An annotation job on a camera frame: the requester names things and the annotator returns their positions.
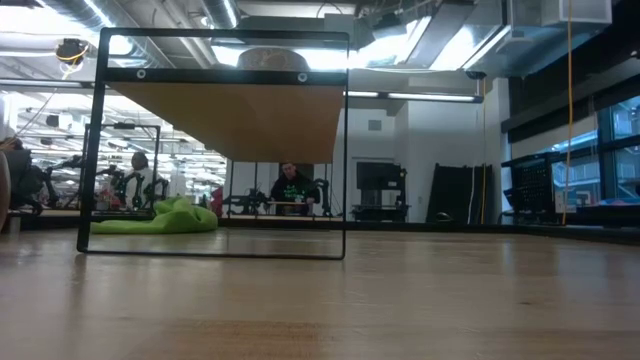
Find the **wire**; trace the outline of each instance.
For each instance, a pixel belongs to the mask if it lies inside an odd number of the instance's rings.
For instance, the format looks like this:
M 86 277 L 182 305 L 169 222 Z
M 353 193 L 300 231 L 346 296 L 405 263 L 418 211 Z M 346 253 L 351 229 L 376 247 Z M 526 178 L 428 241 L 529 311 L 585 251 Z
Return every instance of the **wire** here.
M 487 78 L 482 79 L 482 208 L 480 224 L 484 225 L 484 206 L 487 201 Z
M 571 138 L 573 137 L 573 44 L 571 20 L 573 16 L 573 0 L 569 0 L 569 10 L 567 18 L 567 46 L 569 49 L 568 58 L 568 91 L 569 91 L 569 139 L 567 143 L 567 167 L 565 170 L 564 183 L 564 207 L 562 209 L 562 225 L 567 225 L 567 207 L 569 206 L 569 173 L 571 170 Z
M 76 57 L 75 59 L 73 59 L 73 63 L 71 64 L 69 69 L 67 69 L 67 71 L 62 76 L 62 80 L 66 80 L 67 77 L 69 77 L 69 75 L 73 72 L 75 64 L 78 61 L 78 58 L 79 57 Z M 54 95 L 57 94 L 57 93 L 58 93 L 58 88 L 53 89 L 53 92 L 51 92 L 51 95 L 49 95 L 47 100 L 45 100 L 45 102 L 42 104 L 40 109 L 38 109 L 36 114 L 33 115 L 33 117 L 16 133 L 16 135 L 10 141 L 8 141 L 6 144 L 3 144 L 3 146 L 7 147 L 7 146 L 13 144 L 13 142 L 15 142 L 15 140 L 17 139 L 18 135 L 20 135 L 20 134 L 24 133 L 25 131 L 29 130 L 29 128 L 33 125 L 34 121 L 38 118 L 38 116 L 40 116 L 40 114 L 42 114 L 42 112 L 44 111 L 44 109 L 46 109 L 46 107 L 49 104 L 49 102 L 51 101 L 51 99 L 53 99 Z
M 318 12 L 316 13 L 316 19 L 320 17 L 320 11 L 321 11 L 321 10 L 322 10 L 322 8 L 323 8 L 325 5 L 327 5 L 327 4 L 329 4 L 329 5 L 333 6 L 334 8 L 336 8 L 336 10 L 338 10 L 338 12 L 339 12 L 340 14 L 344 14 L 344 13 L 342 12 L 342 9 L 340 9 L 340 8 L 338 7 L 338 5 L 336 5 L 336 4 L 334 4 L 334 3 L 332 3 L 331 1 L 326 1 L 326 0 L 325 0 L 325 2 L 323 2 L 323 3 L 322 3 L 322 5 L 320 5 L 320 7 L 318 8 Z

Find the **air vent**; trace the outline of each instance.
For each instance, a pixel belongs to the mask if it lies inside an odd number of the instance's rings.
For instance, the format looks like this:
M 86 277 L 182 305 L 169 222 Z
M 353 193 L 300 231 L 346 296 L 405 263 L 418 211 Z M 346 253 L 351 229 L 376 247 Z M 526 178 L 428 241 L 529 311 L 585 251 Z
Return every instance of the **air vent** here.
M 369 131 L 382 131 L 382 120 L 369 120 Z

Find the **machine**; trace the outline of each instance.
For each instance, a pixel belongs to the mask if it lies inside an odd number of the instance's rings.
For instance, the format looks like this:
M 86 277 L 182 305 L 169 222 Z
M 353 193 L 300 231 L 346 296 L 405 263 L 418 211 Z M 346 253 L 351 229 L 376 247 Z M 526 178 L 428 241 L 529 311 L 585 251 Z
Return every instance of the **machine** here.
M 361 204 L 353 205 L 356 221 L 405 222 L 409 206 L 406 200 L 407 170 L 390 163 L 359 162 L 357 187 L 361 191 Z M 396 190 L 393 205 L 382 204 L 382 191 Z

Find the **duct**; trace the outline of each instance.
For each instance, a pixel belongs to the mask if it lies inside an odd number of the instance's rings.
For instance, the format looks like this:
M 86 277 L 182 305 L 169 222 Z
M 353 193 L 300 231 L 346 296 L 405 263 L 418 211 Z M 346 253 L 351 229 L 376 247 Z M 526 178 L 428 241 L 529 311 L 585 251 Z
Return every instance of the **duct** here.
M 169 15 L 170 18 L 173 17 L 173 16 L 176 17 L 176 19 L 178 21 L 178 23 L 175 24 L 176 27 L 183 27 L 183 28 L 190 27 L 189 19 L 187 19 L 186 15 L 184 14 L 184 11 L 182 11 L 180 8 L 178 8 L 178 6 L 176 5 L 175 1 L 173 1 L 173 0 L 165 0 L 164 5 L 167 6 L 167 10 L 170 11 L 170 15 Z M 207 68 L 210 65 L 213 65 L 213 64 L 218 62 L 218 60 L 216 59 L 215 55 L 213 54 L 213 51 L 211 50 L 211 47 L 207 46 L 206 42 L 202 38 L 192 38 L 190 40 L 192 40 L 196 44 L 198 49 L 200 49 L 200 51 L 202 52 L 204 57 L 207 59 L 207 61 L 208 61 L 208 66 L 206 66 Z
M 140 27 L 116 0 L 39 1 L 96 34 L 103 27 Z M 148 58 L 150 66 L 175 68 L 175 65 L 152 40 L 146 42 L 139 38 L 129 38 L 129 40 L 137 47 L 136 52 L 141 52 Z
M 362 48 L 375 40 L 367 19 L 355 19 L 353 15 L 341 14 L 327 14 L 324 19 L 284 16 L 250 16 L 243 18 L 238 24 L 237 29 L 318 32 L 341 31 L 349 34 L 352 49 Z M 251 45 L 266 46 L 290 46 L 293 44 L 293 41 L 290 39 L 243 39 L 243 41 Z
M 510 4 L 513 31 L 470 70 L 492 76 L 526 76 L 567 54 L 567 0 L 512 0 Z M 574 1 L 574 49 L 611 24 L 612 7 L 611 0 Z
M 407 64 L 429 68 L 475 8 L 474 0 L 443 0 L 409 55 Z
M 151 3 L 162 14 L 162 16 L 164 16 L 165 18 L 167 18 L 169 21 L 172 22 L 173 27 L 178 27 L 178 24 L 176 24 L 176 22 L 173 20 L 173 17 L 169 13 L 169 10 L 166 7 L 164 7 L 164 5 L 160 0 L 151 0 Z M 201 68 L 207 69 L 210 67 L 211 64 L 207 62 L 207 60 L 202 56 L 200 52 L 198 52 L 198 50 L 194 45 L 194 42 L 191 41 L 192 39 L 189 39 L 186 37 L 179 37 L 178 39 L 180 40 L 182 45 L 184 45 L 187 51 L 189 51 L 191 56 L 193 56 L 193 59 L 198 63 L 198 65 L 200 65 Z
M 240 10 L 235 0 L 201 0 L 214 29 L 233 29 L 240 23 Z

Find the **wooden table surface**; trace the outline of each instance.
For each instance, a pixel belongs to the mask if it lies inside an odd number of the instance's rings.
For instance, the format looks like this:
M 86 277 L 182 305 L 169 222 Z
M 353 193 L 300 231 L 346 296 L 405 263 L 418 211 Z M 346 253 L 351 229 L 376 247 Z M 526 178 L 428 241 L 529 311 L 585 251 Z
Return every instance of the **wooden table surface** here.
M 264 248 L 325 240 L 229 235 L 238 246 Z M 85 256 L 75 238 L 0 236 L 0 359 L 640 356 L 636 247 L 350 232 L 339 262 Z M 99 241 L 109 240 L 126 243 Z

